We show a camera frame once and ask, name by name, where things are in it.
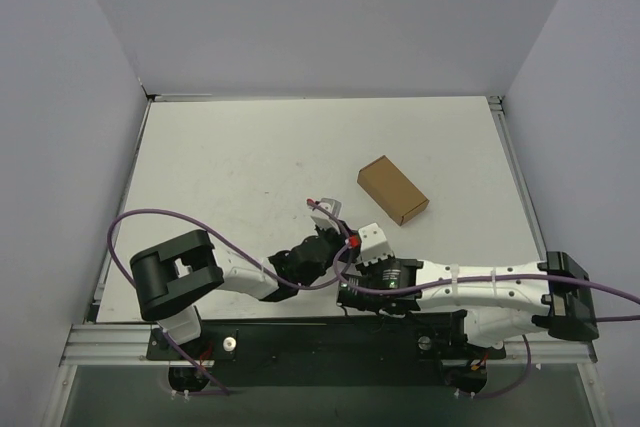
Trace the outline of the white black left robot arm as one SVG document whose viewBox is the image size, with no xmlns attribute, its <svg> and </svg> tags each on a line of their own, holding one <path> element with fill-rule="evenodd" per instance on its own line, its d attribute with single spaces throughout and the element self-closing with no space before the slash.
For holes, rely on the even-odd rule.
<svg viewBox="0 0 640 427">
<path fill-rule="evenodd" d="M 205 334 L 195 303 L 215 289 L 281 302 L 311 287 L 334 263 L 339 250 L 357 247 L 346 224 L 318 221 L 316 233 L 255 266 L 231 250 L 216 247 L 196 229 L 135 254 L 131 273 L 142 318 L 169 334 L 169 345 L 183 358 L 204 349 Z"/>
</svg>

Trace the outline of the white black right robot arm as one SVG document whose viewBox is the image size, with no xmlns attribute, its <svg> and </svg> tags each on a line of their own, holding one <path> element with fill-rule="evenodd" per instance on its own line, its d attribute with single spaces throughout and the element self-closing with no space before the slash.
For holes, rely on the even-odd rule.
<svg viewBox="0 0 640 427">
<path fill-rule="evenodd" d="M 565 252 L 498 267 L 389 257 L 356 270 L 340 280 L 338 306 L 396 317 L 462 311 L 463 335 L 476 347 L 542 331 L 573 342 L 599 336 L 589 276 Z"/>
</svg>

